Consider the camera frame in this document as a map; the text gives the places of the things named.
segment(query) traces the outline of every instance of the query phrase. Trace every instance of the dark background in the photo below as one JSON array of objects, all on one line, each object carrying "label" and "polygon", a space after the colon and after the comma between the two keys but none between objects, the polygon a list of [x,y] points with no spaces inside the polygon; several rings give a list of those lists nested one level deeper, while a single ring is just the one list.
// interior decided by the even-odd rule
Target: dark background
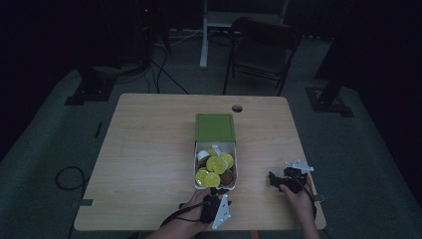
[{"label": "dark background", "polygon": [[[210,9],[271,12],[252,0]],[[7,153],[52,88],[80,66],[118,67],[133,57],[142,6],[167,9],[168,27],[200,29],[202,1],[11,1],[0,7],[1,150]],[[285,22],[331,40],[317,78],[359,92],[398,168],[421,203],[421,3],[416,0],[291,1]]]}]

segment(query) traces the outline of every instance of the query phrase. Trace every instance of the person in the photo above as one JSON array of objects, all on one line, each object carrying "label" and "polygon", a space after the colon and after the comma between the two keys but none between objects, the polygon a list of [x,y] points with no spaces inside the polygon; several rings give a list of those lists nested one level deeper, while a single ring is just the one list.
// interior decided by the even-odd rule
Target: person
[{"label": "person", "polygon": [[[306,189],[308,192],[312,192],[311,180],[308,177],[308,183]],[[319,239],[319,233],[317,226],[314,221],[313,204],[307,193],[302,190],[298,194],[294,194],[289,190],[286,185],[280,185],[280,188],[286,194],[286,197],[293,209],[293,212],[298,218],[299,225],[301,227],[302,235],[304,239]],[[182,206],[182,208],[193,206],[201,203],[205,196],[210,194],[210,188],[201,189],[195,191],[192,198]],[[202,206],[197,207],[193,210],[185,212],[173,219],[158,230],[151,233],[146,239],[189,239],[194,237],[196,234],[207,229],[207,223],[199,221],[201,217]]]}]

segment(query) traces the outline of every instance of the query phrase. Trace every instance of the metal bracket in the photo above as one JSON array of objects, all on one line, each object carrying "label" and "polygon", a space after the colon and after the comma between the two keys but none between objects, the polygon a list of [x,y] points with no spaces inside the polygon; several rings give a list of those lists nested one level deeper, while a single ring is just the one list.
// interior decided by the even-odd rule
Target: metal bracket
[{"label": "metal bracket", "polygon": [[314,171],[314,168],[311,166],[308,166],[306,163],[301,162],[300,159],[296,162],[286,162],[286,164],[292,168],[300,169],[300,170],[306,170],[306,171]]},{"label": "metal bracket", "polygon": [[217,230],[227,219],[232,217],[229,211],[229,201],[227,200],[229,196],[224,194],[221,198],[220,206],[218,207],[217,215],[215,216],[214,223],[212,224],[212,229]]}]

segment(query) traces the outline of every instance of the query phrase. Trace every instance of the table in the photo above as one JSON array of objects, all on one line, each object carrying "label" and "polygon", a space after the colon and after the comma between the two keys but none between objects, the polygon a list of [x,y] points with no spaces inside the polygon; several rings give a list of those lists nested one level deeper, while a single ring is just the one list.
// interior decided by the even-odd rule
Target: table
[{"label": "table", "polygon": [[208,65],[208,27],[230,28],[232,23],[240,17],[251,17],[261,21],[282,24],[285,19],[288,4],[289,0],[283,1],[282,9],[279,14],[239,13],[208,11],[208,0],[204,0],[202,50],[199,68],[206,69]]},{"label": "table", "polygon": [[[232,112],[233,105],[243,111]],[[235,124],[239,177],[228,192],[232,217],[218,230],[298,229],[284,194],[268,179],[270,170],[282,176],[286,161],[306,161],[286,99],[150,94],[120,97],[84,196],[94,204],[80,207],[76,229],[155,230],[187,202],[195,190],[199,113],[233,114]],[[325,219],[316,207],[321,229]]]}]

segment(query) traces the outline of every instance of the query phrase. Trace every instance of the chair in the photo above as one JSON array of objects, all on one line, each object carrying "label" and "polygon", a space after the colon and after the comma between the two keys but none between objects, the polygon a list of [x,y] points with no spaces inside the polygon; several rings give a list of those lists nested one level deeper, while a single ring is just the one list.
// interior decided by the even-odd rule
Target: chair
[{"label": "chair", "polygon": [[230,70],[276,80],[277,96],[302,35],[295,28],[241,17],[230,28],[232,46],[227,64],[223,95],[226,95]]}]

